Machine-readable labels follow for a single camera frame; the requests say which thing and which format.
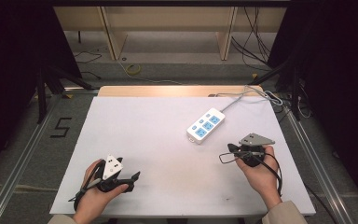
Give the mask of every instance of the person's left hand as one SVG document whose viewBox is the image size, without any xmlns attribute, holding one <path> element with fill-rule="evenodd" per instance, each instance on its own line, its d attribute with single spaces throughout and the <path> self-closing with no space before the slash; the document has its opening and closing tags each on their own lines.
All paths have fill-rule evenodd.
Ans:
<svg viewBox="0 0 358 224">
<path fill-rule="evenodd" d="M 90 176 L 92 170 L 100 161 L 101 160 L 95 161 L 87 169 L 82 186 L 86 183 L 87 178 Z M 106 193 L 98 190 L 97 188 L 87 190 L 77 206 L 76 213 L 73 217 L 74 221 L 77 224 L 91 223 L 93 219 L 98 217 L 103 212 L 107 204 L 112 199 L 116 198 L 120 193 L 124 192 L 127 187 L 127 184 L 123 184 Z"/>
</svg>

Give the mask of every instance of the white tabletop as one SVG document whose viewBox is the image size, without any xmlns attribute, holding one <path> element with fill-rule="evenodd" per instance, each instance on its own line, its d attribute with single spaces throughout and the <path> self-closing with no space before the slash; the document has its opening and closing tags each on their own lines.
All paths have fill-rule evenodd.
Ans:
<svg viewBox="0 0 358 224">
<path fill-rule="evenodd" d="M 211 107 L 223 109 L 231 97 L 96 97 L 62 180 L 51 214 L 73 214 L 73 198 L 84 172 L 108 154 L 123 157 L 120 178 L 141 171 L 133 192 L 115 198 L 103 212 L 110 217 L 246 217 L 267 212 L 235 162 L 222 164 L 227 144 L 248 133 L 276 142 L 283 175 L 282 199 L 303 215 L 315 210 L 305 190 L 270 102 L 243 97 L 225 111 L 226 119 L 201 145 L 186 129 Z"/>
</svg>

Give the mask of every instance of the floor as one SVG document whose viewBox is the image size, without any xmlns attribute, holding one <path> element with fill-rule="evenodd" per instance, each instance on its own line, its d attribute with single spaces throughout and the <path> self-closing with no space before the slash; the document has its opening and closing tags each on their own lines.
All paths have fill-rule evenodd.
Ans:
<svg viewBox="0 0 358 224">
<path fill-rule="evenodd" d="M 183 84 L 189 84 L 191 81 L 191 84 L 222 83 L 232 85 L 238 84 L 238 80 L 244 84 L 246 80 L 252 80 L 254 75 L 262 76 L 266 73 L 257 68 L 268 69 L 259 61 L 250 59 L 245 61 L 252 67 L 245 66 L 242 55 L 234 48 L 230 48 L 228 60 L 221 61 L 213 33 L 130 33 L 119 61 L 124 65 L 140 64 L 146 79 L 132 80 L 123 75 L 123 69 L 117 62 L 111 60 L 102 33 L 82 32 L 81 44 L 78 43 L 77 32 L 66 32 L 66 36 L 73 53 L 78 54 L 76 60 L 79 62 L 80 70 L 85 72 L 83 73 L 84 79 L 94 86 L 177 84 L 172 83 L 173 81 L 185 82 Z M 241 43 L 247 38 L 247 34 L 234 34 L 234 36 L 241 40 Z M 266 46 L 270 48 L 275 35 L 262 34 L 262 36 Z M 247 48 L 261 57 L 259 53 L 257 54 L 259 49 L 254 39 L 250 40 Z M 227 73 L 232 74 L 233 77 L 225 77 Z M 197 76 L 199 74 L 209 76 L 208 80 Z M 275 81 L 276 78 L 273 78 L 263 83 L 262 87 L 265 90 L 274 91 Z M 76 85 L 66 80 L 63 80 L 62 83 L 68 90 L 70 88 L 77 89 Z M 0 214 L 0 223 L 47 223 L 51 218 L 48 213 L 49 208 L 54 201 L 65 168 L 71 158 L 92 97 L 95 95 L 96 92 L 83 91 L 68 91 L 65 97 L 49 95 L 49 106 L 55 105 L 55 107 L 50 108 L 51 116 L 46 122 L 46 127 L 40 130 L 41 134 L 37 136 L 37 145 L 34 146 L 34 151 L 20 173 L 20 180 L 16 184 L 12 196 L 4 204 L 5 209 L 3 214 Z M 36 138 L 35 130 L 40 127 L 36 125 L 37 109 L 37 99 L 34 98 L 24 109 L 16 131 L 7 142 L 7 149 L 0 155 L 0 189 L 10 178 L 11 172 L 25 149 L 32 147 L 29 145 L 29 140 Z M 311 145 L 327 172 L 332 186 L 337 190 L 337 195 L 347 209 L 350 217 L 350 221 L 347 223 L 358 223 L 358 189 L 351 181 L 339 158 L 333 156 L 334 149 L 325 138 L 324 131 L 317 119 L 313 116 L 305 118 L 308 112 L 307 109 L 304 110 L 305 114 L 301 118 L 300 124 L 310 136 Z M 277 113 L 276 116 L 303 181 L 313 189 L 316 196 L 321 198 L 329 210 L 332 210 L 332 202 L 324 192 L 323 184 L 316 175 L 303 143 L 297 138 L 289 114 L 283 111 Z M 60 134 L 60 131 L 55 130 L 59 118 L 71 118 L 62 122 L 63 125 L 70 127 L 70 131 L 65 138 L 51 138 L 54 134 Z M 309 223 L 333 223 L 332 218 L 322 204 L 317 201 L 315 195 L 310 193 L 310 198 L 317 212 L 314 216 L 307 217 L 307 221 Z M 259 217 L 247 217 L 245 221 L 252 224 L 258 219 Z M 106 217 L 98 218 L 94 223 L 104 222 L 106 222 Z M 166 223 L 166 220 L 120 219 L 118 222 L 162 224 Z M 191 218 L 187 223 L 230 224 L 238 223 L 238 220 L 236 218 Z"/>
</svg>

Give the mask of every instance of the power outlet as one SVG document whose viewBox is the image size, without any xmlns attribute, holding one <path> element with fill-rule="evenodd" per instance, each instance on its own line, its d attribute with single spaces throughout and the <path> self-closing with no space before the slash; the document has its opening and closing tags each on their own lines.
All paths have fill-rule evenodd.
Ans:
<svg viewBox="0 0 358 224">
<path fill-rule="evenodd" d="M 225 117 L 222 112 L 211 108 L 187 129 L 188 139 L 201 144 L 223 122 Z"/>
</svg>

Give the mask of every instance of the sleeve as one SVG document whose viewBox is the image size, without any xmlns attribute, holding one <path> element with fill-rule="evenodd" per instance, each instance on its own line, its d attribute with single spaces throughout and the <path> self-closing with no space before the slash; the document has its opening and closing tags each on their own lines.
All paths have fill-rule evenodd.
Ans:
<svg viewBox="0 0 358 224">
<path fill-rule="evenodd" d="M 306 224 L 307 221 L 291 201 L 276 205 L 262 219 L 263 224 Z"/>
<path fill-rule="evenodd" d="M 68 216 L 55 215 L 48 224 L 76 224 L 75 221 Z"/>
</svg>

